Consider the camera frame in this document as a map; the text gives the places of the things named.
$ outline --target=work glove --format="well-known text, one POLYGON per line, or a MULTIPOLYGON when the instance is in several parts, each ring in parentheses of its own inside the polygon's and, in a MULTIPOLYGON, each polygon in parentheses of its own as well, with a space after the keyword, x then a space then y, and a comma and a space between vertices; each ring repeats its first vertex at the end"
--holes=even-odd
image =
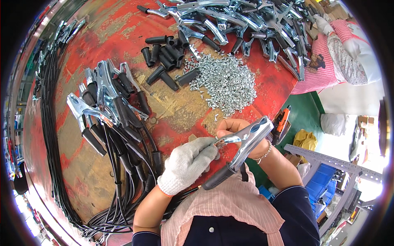
POLYGON ((209 146, 213 137, 199 137, 176 147, 164 163, 165 170, 157 184, 162 192, 174 196, 191 186, 209 167, 212 160, 220 157, 216 146, 209 146))
POLYGON ((328 36, 328 34, 331 31, 334 32, 334 29, 332 28, 330 23, 328 23, 323 17, 320 17, 318 15, 314 15, 313 18, 316 21, 316 25, 318 26, 319 32, 325 34, 326 36, 328 36))

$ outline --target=yellow bag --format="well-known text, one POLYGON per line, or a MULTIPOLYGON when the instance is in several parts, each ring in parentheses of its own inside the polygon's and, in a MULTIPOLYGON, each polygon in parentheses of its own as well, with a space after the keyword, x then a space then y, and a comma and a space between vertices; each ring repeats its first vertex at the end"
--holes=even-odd
MULTIPOLYGON (((307 132, 304 129, 301 129, 294 136, 293 145, 314 151, 316 149, 316 146, 318 145, 318 141, 316 137, 313 135, 313 132, 307 132)), ((303 156, 300 157, 303 163, 308 162, 303 156)))

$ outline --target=person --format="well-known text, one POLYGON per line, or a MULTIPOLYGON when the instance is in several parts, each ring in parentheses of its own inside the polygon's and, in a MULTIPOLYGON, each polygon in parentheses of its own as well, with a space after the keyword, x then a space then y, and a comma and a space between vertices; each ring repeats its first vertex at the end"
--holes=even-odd
MULTIPOLYGON (((241 119, 222 120, 217 137, 248 125, 241 119)), ((214 141, 215 138, 200 137, 172 151, 156 187, 137 208, 133 246, 320 244, 308 192, 297 169, 265 139, 248 157, 258 162, 280 190, 272 203, 259 194, 246 165, 247 181, 242 181, 238 172, 211 190, 197 190, 160 228, 171 198, 192 185, 210 162, 218 159, 218 149, 211 145, 214 141)))
POLYGON ((382 81, 379 63, 361 28, 354 22, 331 21, 327 14, 314 15, 318 31, 313 41, 311 61, 305 67, 305 80, 291 94, 303 94, 340 83, 367 85, 382 81))

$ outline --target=factory floor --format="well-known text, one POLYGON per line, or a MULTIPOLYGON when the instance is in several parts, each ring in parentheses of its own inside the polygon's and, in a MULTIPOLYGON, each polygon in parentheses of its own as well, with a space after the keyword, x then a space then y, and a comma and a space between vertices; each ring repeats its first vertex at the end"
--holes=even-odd
MULTIPOLYGON (((320 126, 320 114, 324 113, 324 110, 318 99, 317 93, 309 92, 299 95, 290 95, 283 104, 282 109, 285 109, 288 105, 291 105, 292 107, 289 114, 291 128, 276 148, 284 154, 286 151, 283 147, 286 144, 293 144, 294 136, 301 129, 313 132, 318 142, 322 141, 324 132, 320 126)), ((248 164, 250 171, 255 176, 257 187, 260 185, 264 185, 266 188, 272 186, 268 176, 257 165, 256 161, 247 159, 246 163, 248 164)))

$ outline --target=pile of screws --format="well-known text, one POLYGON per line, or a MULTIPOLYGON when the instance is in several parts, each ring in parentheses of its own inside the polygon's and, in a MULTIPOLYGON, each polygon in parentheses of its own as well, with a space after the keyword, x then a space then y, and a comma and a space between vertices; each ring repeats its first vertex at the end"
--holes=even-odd
POLYGON ((213 58, 211 54, 200 54, 200 61, 192 58, 185 62, 184 74, 196 68, 201 71, 201 75, 189 83, 190 90, 202 93, 200 88, 205 87, 211 96, 205 101, 212 109, 220 108, 223 118, 233 115, 236 110, 242 113, 244 107, 251 105, 257 97, 253 88, 256 85, 255 74, 241 59, 231 54, 220 52, 221 59, 213 58))

